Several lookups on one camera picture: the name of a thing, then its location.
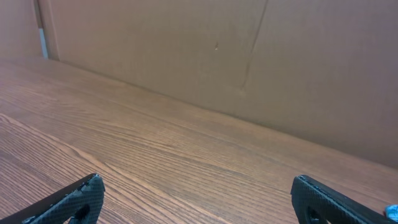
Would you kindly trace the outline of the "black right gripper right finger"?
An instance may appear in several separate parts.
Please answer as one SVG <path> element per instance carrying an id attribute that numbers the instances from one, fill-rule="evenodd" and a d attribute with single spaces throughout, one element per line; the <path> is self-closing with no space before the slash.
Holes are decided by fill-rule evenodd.
<path id="1" fill-rule="evenodd" d="M 397 223 L 307 175 L 294 177 L 290 194 L 300 224 Z"/>

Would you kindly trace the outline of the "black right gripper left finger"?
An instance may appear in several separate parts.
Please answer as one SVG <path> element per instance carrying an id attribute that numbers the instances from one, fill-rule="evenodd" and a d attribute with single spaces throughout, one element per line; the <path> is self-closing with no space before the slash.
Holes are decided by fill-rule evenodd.
<path id="1" fill-rule="evenodd" d="M 93 173 L 1 219 L 1 223 L 95 224 L 103 206 L 104 193 L 102 178 Z"/>

